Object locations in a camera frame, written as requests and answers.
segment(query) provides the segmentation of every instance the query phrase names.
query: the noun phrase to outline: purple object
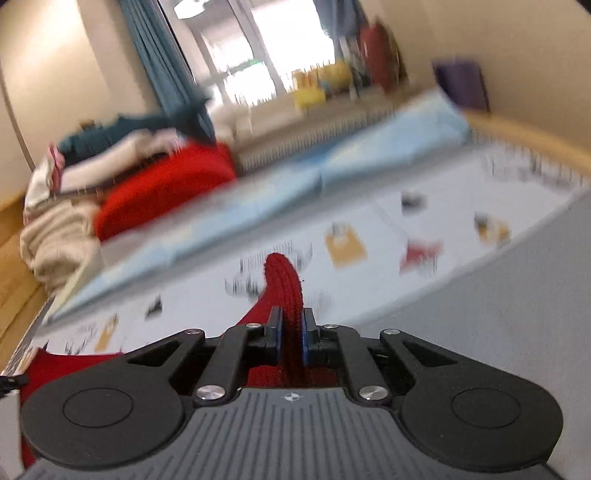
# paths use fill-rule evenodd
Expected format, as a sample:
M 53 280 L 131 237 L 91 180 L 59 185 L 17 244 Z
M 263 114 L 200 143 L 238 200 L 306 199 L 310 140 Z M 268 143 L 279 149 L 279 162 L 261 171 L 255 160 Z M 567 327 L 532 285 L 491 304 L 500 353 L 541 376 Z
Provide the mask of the purple object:
M 433 63 L 437 83 L 459 107 L 490 111 L 480 67 L 473 60 Z

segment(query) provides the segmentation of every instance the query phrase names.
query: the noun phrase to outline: window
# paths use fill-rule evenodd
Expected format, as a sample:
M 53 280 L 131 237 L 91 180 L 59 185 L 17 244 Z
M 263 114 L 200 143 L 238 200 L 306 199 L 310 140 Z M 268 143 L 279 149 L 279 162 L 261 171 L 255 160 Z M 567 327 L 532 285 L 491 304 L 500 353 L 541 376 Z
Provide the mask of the window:
M 291 72 L 333 62 L 312 0 L 160 0 L 209 108 L 258 102 L 292 87 Z

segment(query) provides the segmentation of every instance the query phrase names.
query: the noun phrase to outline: red cloth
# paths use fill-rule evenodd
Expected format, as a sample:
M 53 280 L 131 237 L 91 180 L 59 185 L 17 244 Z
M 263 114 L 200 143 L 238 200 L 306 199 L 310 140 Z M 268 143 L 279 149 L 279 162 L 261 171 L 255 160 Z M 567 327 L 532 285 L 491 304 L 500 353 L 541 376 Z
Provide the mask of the red cloth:
M 107 240 L 235 179 L 226 145 L 192 143 L 116 186 L 95 218 L 96 236 Z
M 304 308 L 300 279 L 290 261 L 281 254 L 271 254 L 265 262 L 264 294 L 237 325 L 267 323 L 274 306 L 283 309 L 283 349 L 278 367 L 251 368 L 249 387 L 332 387 L 336 374 L 327 368 L 307 369 L 302 362 L 300 319 Z M 116 355 L 52 355 L 40 350 L 27 369 L 29 383 L 21 390 L 21 405 L 44 384 L 107 361 Z M 22 462 L 30 467 L 35 459 L 26 441 L 22 440 Z

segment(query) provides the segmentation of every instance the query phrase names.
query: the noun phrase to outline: light blue blanket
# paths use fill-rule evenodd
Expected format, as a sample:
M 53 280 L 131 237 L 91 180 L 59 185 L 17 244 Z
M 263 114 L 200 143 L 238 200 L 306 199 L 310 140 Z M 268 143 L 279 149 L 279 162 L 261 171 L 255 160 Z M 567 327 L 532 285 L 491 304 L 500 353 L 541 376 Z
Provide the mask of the light blue blanket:
M 289 205 L 342 180 L 409 164 L 441 147 L 460 145 L 470 128 L 440 90 L 428 92 L 391 119 L 336 145 L 296 155 L 268 173 L 245 178 L 215 201 L 129 257 L 101 272 L 52 318 L 105 295 L 180 257 L 247 230 Z

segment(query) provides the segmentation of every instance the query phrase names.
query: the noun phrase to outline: beige blanket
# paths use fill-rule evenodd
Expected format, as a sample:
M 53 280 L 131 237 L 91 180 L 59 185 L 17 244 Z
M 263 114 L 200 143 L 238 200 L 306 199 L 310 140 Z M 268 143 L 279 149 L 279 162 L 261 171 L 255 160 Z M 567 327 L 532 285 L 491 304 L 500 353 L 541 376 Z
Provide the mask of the beige blanket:
M 45 285 L 58 292 L 99 248 L 92 221 L 100 207 L 92 202 L 58 203 L 21 232 L 21 258 Z

